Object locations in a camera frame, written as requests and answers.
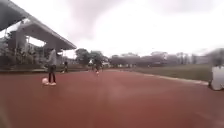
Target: track surface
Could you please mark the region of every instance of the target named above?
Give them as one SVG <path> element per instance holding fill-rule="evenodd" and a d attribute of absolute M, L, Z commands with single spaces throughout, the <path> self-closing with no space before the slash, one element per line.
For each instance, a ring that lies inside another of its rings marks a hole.
<path fill-rule="evenodd" d="M 11 128 L 223 128 L 224 92 L 138 73 L 0 76 L 1 118 Z"/>

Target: overcast sky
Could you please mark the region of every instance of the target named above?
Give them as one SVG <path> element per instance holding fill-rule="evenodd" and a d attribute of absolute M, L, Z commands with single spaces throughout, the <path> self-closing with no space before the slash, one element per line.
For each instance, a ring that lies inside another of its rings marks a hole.
<path fill-rule="evenodd" d="M 224 46 L 223 0 L 13 1 L 78 47 L 107 56 Z"/>

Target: grandstand roof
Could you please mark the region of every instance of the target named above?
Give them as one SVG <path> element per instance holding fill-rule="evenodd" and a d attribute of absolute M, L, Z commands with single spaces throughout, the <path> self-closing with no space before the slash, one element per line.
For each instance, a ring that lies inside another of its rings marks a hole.
<path fill-rule="evenodd" d="M 0 0 L 0 31 L 25 18 L 16 9 L 11 8 L 12 6 L 7 0 Z"/>
<path fill-rule="evenodd" d="M 20 27 L 26 35 L 45 41 L 47 47 L 53 46 L 56 47 L 57 50 L 76 49 L 74 44 L 58 35 L 13 2 L 9 0 L 0 0 L 0 31 L 25 18 L 31 21 L 24 23 Z"/>

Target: grass field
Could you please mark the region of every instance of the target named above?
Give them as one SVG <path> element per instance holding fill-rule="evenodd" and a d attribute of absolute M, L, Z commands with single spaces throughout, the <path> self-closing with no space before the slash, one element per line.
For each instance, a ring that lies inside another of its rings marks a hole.
<path fill-rule="evenodd" d="M 191 80 L 210 81 L 212 70 L 209 65 L 184 65 L 174 67 L 150 67 L 150 68 L 131 68 L 126 71 L 135 71 L 145 74 L 170 76 L 175 78 L 185 78 Z"/>

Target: dark pants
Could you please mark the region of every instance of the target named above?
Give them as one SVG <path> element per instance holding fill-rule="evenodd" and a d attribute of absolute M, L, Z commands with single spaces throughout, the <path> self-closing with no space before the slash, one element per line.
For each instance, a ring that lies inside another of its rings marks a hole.
<path fill-rule="evenodd" d="M 68 72 L 68 66 L 64 67 L 64 72 Z"/>
<path fill-rule="evenodd" d="M 51 77 L 53 77 L 53 82 L 56 82 L 55 70 L 56 70 L 55 65 L 51 65 L 51 66 L 48 67 L 48 81 L 49 82 L 51 82 Z"/>

